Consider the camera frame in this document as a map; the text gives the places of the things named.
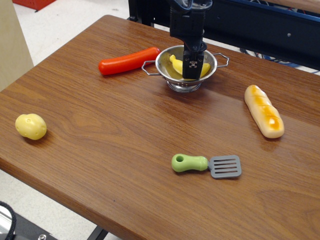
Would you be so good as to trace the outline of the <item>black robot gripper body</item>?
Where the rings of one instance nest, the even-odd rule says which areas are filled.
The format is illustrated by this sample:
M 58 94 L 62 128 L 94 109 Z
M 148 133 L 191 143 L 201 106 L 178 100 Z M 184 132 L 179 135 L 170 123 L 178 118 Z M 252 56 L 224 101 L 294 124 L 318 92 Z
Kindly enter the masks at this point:
M 183 41 L 191 52 L 203 52 L 207 49 L 203 42 L 206 12 L 211 0 L 170 0 L 170 35 Z

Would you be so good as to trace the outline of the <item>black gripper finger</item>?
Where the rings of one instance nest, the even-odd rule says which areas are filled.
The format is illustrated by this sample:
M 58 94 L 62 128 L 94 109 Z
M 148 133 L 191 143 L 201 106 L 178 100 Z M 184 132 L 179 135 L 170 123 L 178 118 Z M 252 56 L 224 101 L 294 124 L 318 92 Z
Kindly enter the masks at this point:
M 184 79 L 198 80 L 204 63 L 204 52 L 191 52 L 185 49 L 182 60 L 182 76 Z

